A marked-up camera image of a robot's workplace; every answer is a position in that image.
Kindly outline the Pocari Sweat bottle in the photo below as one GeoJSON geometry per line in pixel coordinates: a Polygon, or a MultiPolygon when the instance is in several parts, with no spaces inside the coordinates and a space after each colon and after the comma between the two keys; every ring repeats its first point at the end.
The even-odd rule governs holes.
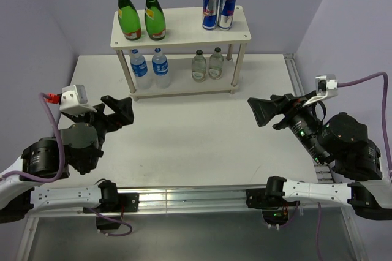
{"type": "Polygon", "coordinates": [[[156,84],[158,88],[168,88],[170,85],[170,74],[167,57],[160,48],[154,49],[152,65],[156,84]]]}
{"type": "Polygon", "coordinates": [[[130,64],[132,71],[135,75],[138,89],[149,89],[152,85],[153,80],[149,74],[148,65],[145,57],[137,49],[130,50],[129,53],[130,64]]]}

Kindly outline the Chang soda water bottle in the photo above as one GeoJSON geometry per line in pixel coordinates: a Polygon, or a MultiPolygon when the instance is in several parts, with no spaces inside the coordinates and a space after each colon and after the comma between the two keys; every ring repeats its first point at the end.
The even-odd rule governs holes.
{"type": "Polygon", "coordinates": [[[196,82],[203,82],[206,77],[207,64],[202,50],[197,50],[192,59],[191,73],[196,82]]]}
{"type": "Polygon", "coordinates": [[[209,77],[213,80],[217,80],[222,75],[222,67],[224,64],[224,57],[220,47],[214,49],[214,53],[209,58],[209,77]]]}

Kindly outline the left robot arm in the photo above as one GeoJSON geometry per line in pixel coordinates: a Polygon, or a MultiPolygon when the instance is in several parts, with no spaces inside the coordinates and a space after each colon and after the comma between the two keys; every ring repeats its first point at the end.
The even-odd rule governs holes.
{"type": "Polygon", "coordinates": [[[121,206],[117,186],[99,180],[88,187],[44,188],[53,180],[67,179],[69,168],[86,175],[104,155],[105,136],[133,124],[132,99],[101,97],[101,104],[86,109],[64,110],[73,123],[53,137],[41,138],[1,172],[1,222],[22,220],[39,211],[61,208],[89,208],[114,212],[121,206]]]}

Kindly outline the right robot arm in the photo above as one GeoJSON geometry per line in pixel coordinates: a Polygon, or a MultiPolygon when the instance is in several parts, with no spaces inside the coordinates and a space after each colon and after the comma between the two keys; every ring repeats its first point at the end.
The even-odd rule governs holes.
{"type": "Polygon", "coordinates": [[[247,100],[257,125],[267,125],[275,116],[283,118],[273,125],[279,131],[288,128],[314,162],[333,163],[332,170],[349,179],[347,183],[305,183],[281,176],[268,178],[266,187],[248,189],[250,208],[274,208],[311,202],[350,206],[359,217],[385,221],[391,219],[391,181],[382,168],[377,145],[368,138],[368,128],[345,112],[323,122],[315,106],[321,103],[315,91],[296,97],[272,95],[270,99],[247,100]]]}

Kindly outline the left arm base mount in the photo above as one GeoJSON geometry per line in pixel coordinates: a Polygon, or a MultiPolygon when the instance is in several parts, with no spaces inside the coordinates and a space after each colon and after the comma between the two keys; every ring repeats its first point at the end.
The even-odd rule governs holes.
{"type": "Polygon", "coordinates": [[[101,204],[97,208],[83,208],[84,214],[96,217],[97,231],[107,237],[122,237],[132,233],[132,226],[124,221],[125,213],[138,211],[140,194],[119,194],[114,203],[101,204]]]}

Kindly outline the green glass bottle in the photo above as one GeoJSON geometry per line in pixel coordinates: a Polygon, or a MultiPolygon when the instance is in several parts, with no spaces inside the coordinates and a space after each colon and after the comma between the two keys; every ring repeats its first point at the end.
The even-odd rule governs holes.
{"type": "Polygon", "coordinates": [[[118,0],[118,21],[127,40],[138,40],[141,37],[140,19],[131,0],[118,0]]]}
{"type": "Polygon", "coordinates": [[[158,0],[146,0],[145,27],[150,39],[162,40],[166,34],[166,22],[158,0]]]}

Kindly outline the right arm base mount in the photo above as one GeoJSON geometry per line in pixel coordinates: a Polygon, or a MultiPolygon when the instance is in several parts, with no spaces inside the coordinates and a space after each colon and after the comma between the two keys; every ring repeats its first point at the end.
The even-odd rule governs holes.
{"type": "Polygon", "coordinates": [[[246,205],[250,209],[261,211],[263,224],[268,229],[279,231],[295,218],[300,202],[267,196],[266,188],[252,188],[246,189],[246,205]]]}

